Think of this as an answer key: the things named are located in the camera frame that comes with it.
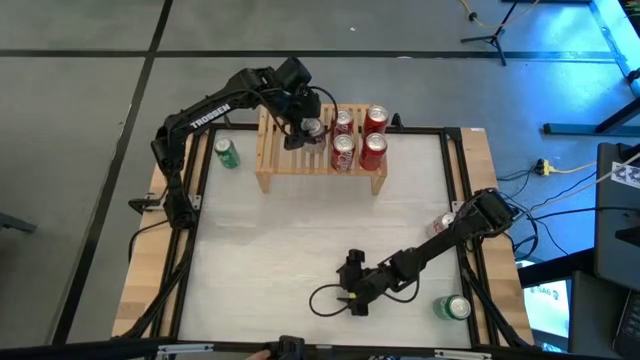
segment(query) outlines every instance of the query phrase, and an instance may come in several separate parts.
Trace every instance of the concrete floor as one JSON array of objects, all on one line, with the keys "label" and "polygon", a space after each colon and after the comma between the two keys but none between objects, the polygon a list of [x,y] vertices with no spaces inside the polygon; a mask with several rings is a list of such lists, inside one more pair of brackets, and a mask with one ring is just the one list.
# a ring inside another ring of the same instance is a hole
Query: concrete floor
[{"label": "concrete floor", "polygon": [[[0,50],[146,50],[162,4],[4,1]],[[323,10],[306,4],[175,1],[160,48],[475,51],[476,45],[461,45],[459,38],[490,32],[469,24],[453,0],[335,1]],[[476,6],[486,23],[499,22],[508,9],[497,0]],[[539,5],[507,29],[503,45],[508,51],[609,51],[584,5]],[[599,142],[638,141],[540,133],[546,122],[598,123],[630,102],[634,96],[614,62],[511,60],[503,68],[495,59],[301,60],[314,83],[329,89],[339,102],[384,104],[401,113],[407,125],[486,128],[498,174],[528,168],[538,158],[550,159],[557,168],[572,168],[593,161]],[[281,61],[155,60],[70,341],[110,335],[127,270],[127,243],[140,219],[126,202],[148,188],[154,166],[149,141],[164,118],[217,91],[243,67],[277,66]],[[0,58],[0,154],[7,154],[0,157],[0,211],[40,226],[33,235],[0,232],[0,347],[47,341],[142,62]],[[254,119],[250,111],[232,114],[234,121]],[[535,204],[586,175],[588,171],[532,177],[517,200]],[[518,185],[507,183],[501,189],[511,194]],[[591,190],[549,210],[593,202]],[[593,244],[593,214],[547,223],[568,252]],[[522,239],[529,231],[523,223],[512,235]],[[534,256],[560,255],[542,235]]]}]

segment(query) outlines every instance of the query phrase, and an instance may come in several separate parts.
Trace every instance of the tripod stand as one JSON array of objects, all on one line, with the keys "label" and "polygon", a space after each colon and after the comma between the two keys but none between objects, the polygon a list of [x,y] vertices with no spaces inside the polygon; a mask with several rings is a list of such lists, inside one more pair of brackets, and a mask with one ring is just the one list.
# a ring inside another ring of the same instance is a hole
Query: tripod stand
[{"label": "tripod stand", "polygon": [[[500,46],[500,35],[504,33],[504,29],[503,29],[504,25],[506,24],[507,20],[509,20],[509,16],[511,16],[511,13],[513,13],[513,10],[516,8],[516,5],[518,5],[518,1],[515,1],[513,5],[511,5],[511,7],[509,8],[509,11],[507,12],[507,15],[505,15],[504,19],[502,19],[502,22],[500,23],[501,25],[498,27],[496,32],[493,33],[493,35],[461,39],[460,42],[461,43],[472,42],[472,41],[486,42],[487,44],[495,47],[498,50],[498,55],[500,55],[500,61],[502,62],[502,66],[507,66],[507,59],[505,59],[504,52],[502,52],[502,47]],[[469,20],[473,21],[473,19],[475,19],[476,16],[477,16],[476,13],[469,14]]]}]

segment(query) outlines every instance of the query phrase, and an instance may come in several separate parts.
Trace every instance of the green soda can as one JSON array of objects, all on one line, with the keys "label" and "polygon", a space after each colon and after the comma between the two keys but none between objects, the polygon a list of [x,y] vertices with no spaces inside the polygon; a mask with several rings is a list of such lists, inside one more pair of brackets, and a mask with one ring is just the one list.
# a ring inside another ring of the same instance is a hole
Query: green soda can
[{"label": "green soda can", "polygon": [[433,311],[444,320],[464,320],[471,315],[471,304],[460,295],[443,296],[433,302]]},{"label": "green soda can", "polygon": [[222,161],[222,165],[227,169],[234,169],[240,165],[240,155],[238,155],[233,141],[227,138],[216,140],[213,148],[218,154],[218,159]]}]

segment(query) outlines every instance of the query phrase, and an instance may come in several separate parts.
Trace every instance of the white table surface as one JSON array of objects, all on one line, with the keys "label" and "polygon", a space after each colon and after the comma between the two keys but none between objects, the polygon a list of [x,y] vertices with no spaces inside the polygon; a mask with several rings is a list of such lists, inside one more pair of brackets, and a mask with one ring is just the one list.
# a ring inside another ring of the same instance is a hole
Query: white table surface
[{"label": "white table surface", "polygon": [[[461,293],[454,249],[427,264],[410,304],[380,297],[367,317],[347,310],[331,318],[307,304],[318,286],[338,282],[349,249],[364,250],[374,267],[426,241],[425,225],[449,208],[437,136],[387,136],[389,171],[377,197],[368,177],[346,176],[273,176],[263,195],[256,132],[216,137],[233,140],[242,164],[229,170],[212,159],[180,339],[266,342],[286,334],[309,344],[470,347],[466,322],[438,319],[432,310],[434,299]],[[413,286],[394,295],[408,298]],[[331,312],[344,305],[339,295],[327,289],[314,305]]]}]

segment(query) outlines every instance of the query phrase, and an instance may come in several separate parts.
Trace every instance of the wooden rack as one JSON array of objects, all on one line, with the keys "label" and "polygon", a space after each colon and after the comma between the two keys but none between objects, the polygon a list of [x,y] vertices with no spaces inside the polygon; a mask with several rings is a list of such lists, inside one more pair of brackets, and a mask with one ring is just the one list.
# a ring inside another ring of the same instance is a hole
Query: wooden rack
[{"label": "wooden rack", "polygon": [[[339,104],[339,109],[349,109],[354,116],[353,139],[355,142],[353,163],[351,169],[341,173],[331,166],[332,145],[327,135],[327,146],[321,154],[310,154],[302,149],[286,151],[283,149],[284,136],[278,130],[268,111],[260,109],[258,128],[258,145],[256,147],[256,177],[264,194],[269,193],[272,175],[339,175],[339,176],[368,176],[371,178],[371,193],[378,195],[387,178],[387,158],[384,157],[380,168],[374,171],[363,169],[358,158],[362,147],[359,128],[363,125],[364,116],[369,105]],[[320,120],[331,126],[333,105],[323,104]]]}]

